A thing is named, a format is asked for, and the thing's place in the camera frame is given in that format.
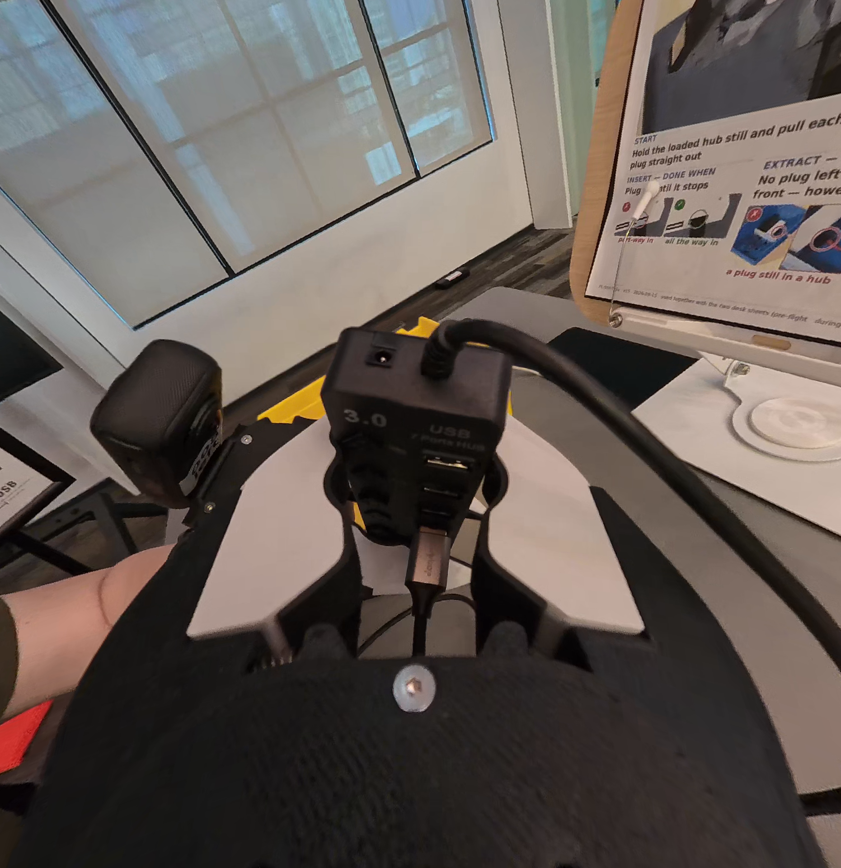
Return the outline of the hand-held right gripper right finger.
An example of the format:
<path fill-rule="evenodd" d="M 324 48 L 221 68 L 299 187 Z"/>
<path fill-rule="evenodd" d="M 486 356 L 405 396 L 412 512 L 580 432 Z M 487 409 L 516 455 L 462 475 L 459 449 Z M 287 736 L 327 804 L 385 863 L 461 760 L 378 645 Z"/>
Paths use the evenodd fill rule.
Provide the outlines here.
<path fill-rule="evenodd" d="M 516 419 L 498 445 L 500 488 L 476 545 L 477 630 L 501 622 L 529 638 L 574 627 L 643 634 L 642 615 L 583 475 Z"/>

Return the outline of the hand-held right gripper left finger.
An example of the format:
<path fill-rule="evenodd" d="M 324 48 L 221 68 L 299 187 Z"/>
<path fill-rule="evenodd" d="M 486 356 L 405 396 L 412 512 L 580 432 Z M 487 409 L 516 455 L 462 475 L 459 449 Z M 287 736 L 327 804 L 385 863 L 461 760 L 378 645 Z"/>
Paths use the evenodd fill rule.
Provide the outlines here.
<path fill-rule="evenodd" d="M 363 580 L 337 476 L 330 425 L 313 422 L 242 483 L 231 515 L 199 522 L 185 542 L 186 565 L 202 580 L 190 640 L 301 642 L 328 624 L 358 641 Z"/>

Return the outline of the person's left hand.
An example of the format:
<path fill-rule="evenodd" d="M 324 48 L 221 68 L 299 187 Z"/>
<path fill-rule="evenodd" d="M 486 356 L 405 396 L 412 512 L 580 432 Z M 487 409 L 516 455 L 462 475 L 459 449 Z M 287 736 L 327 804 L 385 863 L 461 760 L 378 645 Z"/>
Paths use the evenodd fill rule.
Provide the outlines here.
<path fill-rule="evenodd" d="M 13 614 L 19 647 L 14 696 L 0 722 L 79 686 L 112 628 L 173 548 L 146 549 L 107 569 L 0 595 Z"/>

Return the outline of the yellow plastic bin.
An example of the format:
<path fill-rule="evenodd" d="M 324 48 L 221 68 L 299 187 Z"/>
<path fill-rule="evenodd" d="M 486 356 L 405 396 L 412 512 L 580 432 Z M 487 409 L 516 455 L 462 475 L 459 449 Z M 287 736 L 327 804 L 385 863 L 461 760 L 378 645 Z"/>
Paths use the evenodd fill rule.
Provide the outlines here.
<path fill-rule="evenodd" d="M 428 338 L 439 323 L 426 317 L 418 318 L 417 324 L 411 328 L 400 328 L 396 333 L 419 338 Z M 291 424 L 296 418 L 316 421 L 325 415 L 325 407 L 321 400 L 321 390 L 326 380 L 326 374 L 318 377 L 308 385 L 303 386 L 293 394 L 285 397 L 278 404 L 271 406 L 258 416 L 258 421 L 267 419 L 273 424 Z"/>

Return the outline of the black flat monitor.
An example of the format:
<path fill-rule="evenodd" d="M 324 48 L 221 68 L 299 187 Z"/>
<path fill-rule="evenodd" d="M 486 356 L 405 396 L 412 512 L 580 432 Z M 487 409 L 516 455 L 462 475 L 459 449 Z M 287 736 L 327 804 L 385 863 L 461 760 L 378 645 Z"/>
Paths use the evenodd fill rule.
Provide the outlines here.
<path fill-rule="evenodd" d="M 0 403 L 63 366 L 0 311 Z"/>

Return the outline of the black framed paper sheet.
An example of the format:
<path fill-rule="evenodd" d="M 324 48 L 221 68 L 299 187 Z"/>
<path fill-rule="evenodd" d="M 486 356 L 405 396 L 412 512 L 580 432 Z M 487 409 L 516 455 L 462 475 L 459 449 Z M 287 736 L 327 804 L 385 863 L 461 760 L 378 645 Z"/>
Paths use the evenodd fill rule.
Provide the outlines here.
<path fill-rule="evenodd" d="M 0 428 L 0 543 L 74 482 L 69 473 Z"/>

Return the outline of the large glass window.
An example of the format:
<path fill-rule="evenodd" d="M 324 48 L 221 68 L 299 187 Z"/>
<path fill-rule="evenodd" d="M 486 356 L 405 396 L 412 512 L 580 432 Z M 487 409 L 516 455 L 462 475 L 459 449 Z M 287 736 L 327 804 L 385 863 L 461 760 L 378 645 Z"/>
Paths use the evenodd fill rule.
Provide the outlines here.
<path fill-rule="evenodd" d="M 468 2 L 0 1 L 0 191 L 138 329 L 492 140 Z"/>

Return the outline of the red flat object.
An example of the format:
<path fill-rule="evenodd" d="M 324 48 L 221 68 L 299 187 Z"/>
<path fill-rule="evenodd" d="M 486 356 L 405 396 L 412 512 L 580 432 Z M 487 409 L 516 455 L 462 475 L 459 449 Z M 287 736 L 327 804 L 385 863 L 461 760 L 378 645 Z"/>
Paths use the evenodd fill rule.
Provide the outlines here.
<path fill-rule="evenodd" d="M 22 764 L 52 705 L 46 700 L 0 724 L 0 775 Z"/>

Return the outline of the instruction poster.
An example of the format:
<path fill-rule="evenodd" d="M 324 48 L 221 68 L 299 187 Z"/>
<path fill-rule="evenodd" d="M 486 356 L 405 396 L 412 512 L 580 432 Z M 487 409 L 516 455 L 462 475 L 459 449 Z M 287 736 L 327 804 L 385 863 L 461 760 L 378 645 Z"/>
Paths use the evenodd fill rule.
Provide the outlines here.
<path fill-rule="evenodd" d="M 841 1 L 643 2 L 586 295 L 841 344 Z"/>

